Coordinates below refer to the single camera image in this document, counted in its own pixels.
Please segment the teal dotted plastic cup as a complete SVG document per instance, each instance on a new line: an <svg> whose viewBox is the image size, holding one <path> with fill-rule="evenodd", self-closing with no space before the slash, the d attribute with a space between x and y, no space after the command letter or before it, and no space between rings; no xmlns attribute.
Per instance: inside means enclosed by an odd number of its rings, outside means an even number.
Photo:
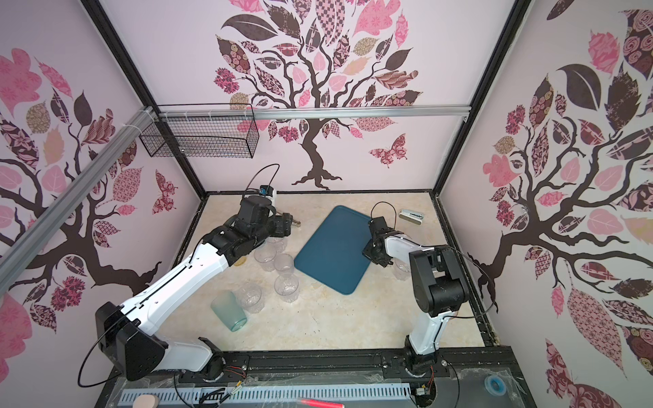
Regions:
<svg viewBox="0 0 653 408"><path fill-rule="evenodd" d="M231 291L219 291L211 302L211 309L233 333L241 330L248 322L244 309Z"/></svg>

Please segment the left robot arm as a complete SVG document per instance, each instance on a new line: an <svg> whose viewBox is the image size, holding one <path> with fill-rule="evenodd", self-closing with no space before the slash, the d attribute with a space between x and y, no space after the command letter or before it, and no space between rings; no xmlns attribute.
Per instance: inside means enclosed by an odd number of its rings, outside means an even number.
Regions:
<svg viewBox="0 0 653 408"><path fill-rule="evenodd" d="M266 195L248 195L237 214L200 239L192 254L152 286L95 313L98 348L129 381L153 372L194 372L214 381L224 371L224 354L207 338L190 343L158 336L162 324L194 292L270 237L290 236L294 218L277 212Z"/></svg>

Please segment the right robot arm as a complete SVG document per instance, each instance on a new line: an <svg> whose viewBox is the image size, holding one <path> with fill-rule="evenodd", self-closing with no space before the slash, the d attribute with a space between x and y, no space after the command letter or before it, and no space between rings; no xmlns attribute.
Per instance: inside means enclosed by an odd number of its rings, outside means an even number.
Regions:
<svg viewBox="0 0 653 408"><path fill-rule="evenodd" d="M423 315L406 339L404 355L406 369L419 374L437 362L447 322L469 300L462 264L453 248L419 244L389 227L383 217L371 219L368 228L371 239L363 249L365 258L382 267L394 261L409 267L413 296Z"/></svg>

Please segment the clear glass near right arm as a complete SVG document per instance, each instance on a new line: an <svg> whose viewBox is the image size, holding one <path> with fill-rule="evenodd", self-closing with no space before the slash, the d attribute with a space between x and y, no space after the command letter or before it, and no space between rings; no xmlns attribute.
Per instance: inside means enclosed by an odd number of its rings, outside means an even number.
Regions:
<svg viewBox="0 0 653 408"><path fill-rule="evenodd" d="M404 263L403 261L394 258L393 259L393 275L398 281L407 281L411 277L410 265Z"/></svg>

